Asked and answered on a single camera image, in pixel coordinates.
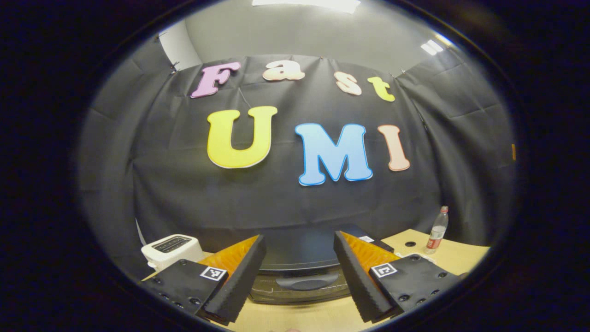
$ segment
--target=black cloth backdrop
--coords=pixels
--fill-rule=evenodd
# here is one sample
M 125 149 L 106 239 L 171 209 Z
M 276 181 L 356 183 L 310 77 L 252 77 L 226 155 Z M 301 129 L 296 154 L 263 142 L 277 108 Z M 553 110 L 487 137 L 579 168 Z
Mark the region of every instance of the black cloth backdrop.
M 440 205 L 450 206 L 448 239 L 489 245 L 510 219 L 514 143 L 509 115 L 474 64 L 450 50 L 398 79 L 328 58 L 264 55 L 210 62 L 171 75 L 161 47 L 150 42 L 115 71 L 98 93 L 82 134 L 81 189 L 89 220 L 125 273 L 149 273 L 145 240 L 182 233 L 216 252 L 263 228 L 354 223 L 383 238 L 408 228 L 429 232 Z M 159 53 L 150 72 L 137 54 Z M 306 76 L 267 82 L 266 64 L 293 60 Z M 212 96 L 191 99 L 204 67 L 239 61 L 241 68 Z M 333 73 L 353 75 L 362 95 L 341 91 Z M 396 100 L 382 100 L 367 82 L 379 76 Z M 232 145 L 253 139 L 249 108 L 274 106 L 271 149 L 250 168 L 225 169 L 207 156 L 207 116 L 240 111 Z M 373 177 L 303 187 L 303 143 L 294 128 L 319 123 L 334 142 L 342 127 L 366 129 Z M 396 125 L 409 169 L 388 169 L 379 125 Z

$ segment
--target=blue letter m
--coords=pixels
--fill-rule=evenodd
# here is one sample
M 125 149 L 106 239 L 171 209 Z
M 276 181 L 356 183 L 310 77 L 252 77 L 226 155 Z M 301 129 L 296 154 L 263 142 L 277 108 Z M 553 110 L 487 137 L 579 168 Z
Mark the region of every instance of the blue letter m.
M 348 169 L 344 178 L 348 181 L 367 180 L 373 176 L 365 155 L 365 127 L 345 125 L 337 145 L 317 123 L 303 123 L 295 127 L 295 133 L 303 140 L 305 169 L 299 177 L 301 185 L 318 185 L 326 181 L 326 176 L 320 172 L 320 160 L 334 181 L 340 178 L 346 159 Z

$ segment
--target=letter u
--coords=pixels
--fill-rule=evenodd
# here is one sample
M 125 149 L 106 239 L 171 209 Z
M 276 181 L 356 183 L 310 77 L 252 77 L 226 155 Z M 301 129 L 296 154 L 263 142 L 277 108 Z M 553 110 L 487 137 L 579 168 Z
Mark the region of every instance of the letter u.
M 272 106 L 251 108 L 248 115 L 254 118 L 254 140 L 244 150 L 236 150 L 231 146 L 231 132 L 234 120 L 240 117 L 235 109 L 220 110 L 207 117 L 211 124 L 207 141 L 209 159 L 223 168 L 245 168 L 261 162 L 270 151 L 271 119 L 277 113 Z

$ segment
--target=table surface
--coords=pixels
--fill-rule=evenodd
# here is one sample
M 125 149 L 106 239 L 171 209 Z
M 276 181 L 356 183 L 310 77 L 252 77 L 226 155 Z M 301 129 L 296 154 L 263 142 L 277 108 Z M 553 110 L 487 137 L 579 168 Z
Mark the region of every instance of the table surface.
M 428 234 L 412 229 L 386 237 L 382 241 L 392 246 L 397 254 L 407 256 L 419 253 L 431 258 L 436 265 L 456 275 L 471 271 L 489 249 L 489 247 L 466 245 L 443 239 L 437 251 L 427 255 L 424 249 L 428 242 Z M 415 242 L 416 245 L 408 247 L 405 245 L 407 242 Z M 290 328 L 301 332 L 342 332 L 361 331 L 377 324 L 379 323 L 363 323 L 352 297 L 348 296 L 303 305 L 258 304 L 246 299 L 235 323 L 230 323 L 225 328 L 237 332 L 285 332 Z

